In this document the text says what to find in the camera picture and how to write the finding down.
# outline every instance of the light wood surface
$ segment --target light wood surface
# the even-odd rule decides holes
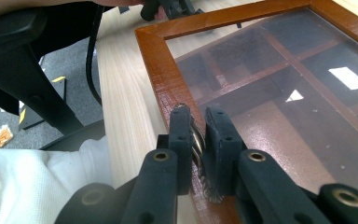
[[[335,1],[358,15],[358,0]],[[209,0],[207,4],[203,1],[194,1],[193,4],[195,9],[212,11],[251,2],[254,1]],[[138,175],[145,154],[156,146],[158,134],[166,133],[133,32],[138,27],[150,24],[140,18],[141,8],[131,7],[130,11],[121,15],[116,8],[104,13],[97,42],[103,116],[114,187],[119,187]],[[227,27],[207,34],[202,45],[235,30],[236,27]],[[168,41],[174,58],[201,44],[199,38],[184,38],[186,47],[182,38]],[[196,216],[191,215],[193,211],[188,197],[183,197],[180,201],[179,220],[183,223],[196,222]]]

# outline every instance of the office chair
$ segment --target office chair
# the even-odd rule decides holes
[[[47,16],[41,8],[0,17],[0,89],[24,102],[49,125],[68,134],[83,127],[45,76],[30,42],[42,33]]]

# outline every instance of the white fabric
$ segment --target white fabric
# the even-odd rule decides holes
[[[106,138],[77,152],[0,149],[0,223],[54,223],[89,183],[112,185]]]

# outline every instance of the gray carpet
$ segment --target gray carpet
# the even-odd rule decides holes
[[[103,111],[90,93],[86,81],[86,54],[89,40],[84,39],[76,44],[45,56],[41,63],[49,80],[55,77],[66,77],[66,103],[76,113],[83,125],[103,119]],[[92,74],[97,90],[100,89],[98,79],[97,56],[94,51]],[[7,124],[13,132],[13,139],[3,148],[38,149],[62,136],[46,122],[27,130],[19,129],[19,117],[0,112],[0,128]]]

